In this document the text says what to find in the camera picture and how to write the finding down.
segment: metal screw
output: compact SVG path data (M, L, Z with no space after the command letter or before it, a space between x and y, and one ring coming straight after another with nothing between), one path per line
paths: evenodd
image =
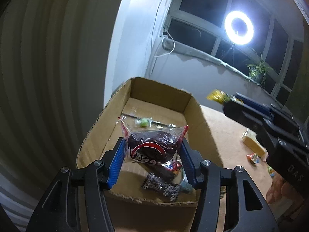
M211 161L205 159L205 160L202 161L202 164L203 164L204 166L209 166L209 165L211 164Z
M93 165L95 165L95 166L101 166L103 164L103 162L101 161L101 160L96 160L95 162L93 162Z
M61 168L60 171L61 171L62 173L66 173L66 172L69 171L69 168L68 168L68 167L63 167L63 168Z
M236 166L236 171L242 173L245 169L242 166Z

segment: blue gripper pad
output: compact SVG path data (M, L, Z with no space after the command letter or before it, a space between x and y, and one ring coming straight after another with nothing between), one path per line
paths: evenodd
M110 161L109 166L109 177L107 180L107 186L109 189L113 187L117 183L118 176L120 173L120 169L122 163L125 159L126 154L126 140L124 138L119 138L113 150L107 151L105 154L107 155L106 161Z
M201 154L199 151L192 150L189 143L184 138L180 145L179 156L188 182L193 188L200 189L203 183L200 171L200 162L203 160Z

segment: white wall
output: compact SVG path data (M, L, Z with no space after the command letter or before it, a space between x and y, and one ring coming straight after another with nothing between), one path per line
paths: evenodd
M158 54L164 52L162 47L159 47ZM154 68L153 66L149 68L150 71L153 68L150 79L184 89L192 93L200 104L215 110L222 112L222 106L206 99L214 89L220 89L228 94L239 92L260 103L276 104L261 87L224 66L176 53L158 57L154 62Z
M124 81L144 76L153 43L162 30L171 0L122 0L112 35L104 103Z

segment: windowsill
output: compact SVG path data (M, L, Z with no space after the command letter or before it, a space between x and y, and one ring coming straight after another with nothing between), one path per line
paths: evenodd
M169 38L164 38L163 42L162 42L162 48L166 51L171 51L174 47L173 41ZM230 66L229 64L223 62L221 59L218 59L212 55L209 55L203 51L200 51L198 49L195 49L193 47L187 46L183 43L177 42L175 41L175 49L173 52L182 54L182 55L187 55L187 56L192 56L192 57L196 57L202 60L205 60L207 62L210 62L214 65L223 65L225 68L237 73L239 76L242 76L243 78L247 79L248 81L257 84L260 86L260 84L258 84L257 82L255 82L254 80L250 79L247 75L243 74L242 72L240 72L239 70L237 70L236 68L234 68L233 66Z

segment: small snack package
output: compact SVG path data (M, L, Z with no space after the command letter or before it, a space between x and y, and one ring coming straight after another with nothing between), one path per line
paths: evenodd
M153 190L169 198L171 202L177 199L180 185L168 183L164 179L157 177L154 173L149 173L142 185L143 189Z
M131 159L161 165L167 162L177 167L177 157L180 144L188 126L180 128L162 128L158 130L143 130L133 132L130 126L119 117L123 137L128 144L128 154Z
M259 156L256 153L253 154L247 154L247 160L252 164L255 165L259 163L260 159Z
M274 176L275 176L275 170L274 170L271 166L268 166L268 167L267 167L267 171L268 171L270 177L271 177L271 178L274 178Z
M227 192L227 187L226 186L221 186L220 187L220 199L222 199Z
M167 181L172 181L175 176L182 170L180 161L168 161L161 165L146 164L149 168L154 169L159 177Z
M136 118L134 121L135 127L151 127L152 118Z
M193 187L188 182L188 179L187 179L187 176L186 176L184 169L181 170L181 173L182 173L182 181L180 183L180 190L181 190L181 192L184 192L186 194L190 194L193 191Z
M230 100L239 101L239 102L243 103L242 100L236 98L235 96L228 95L228 94L226 94L223 91L218 90L218 89L213 90L206 98L208 100L211 100L211 101L216 101L219 104L224 104L225 102L228 102Z
M249 128L243 133L241 137L242 142L249 147L253 152L255 152L261 158L264 157L266 150L256 139L256 133Z

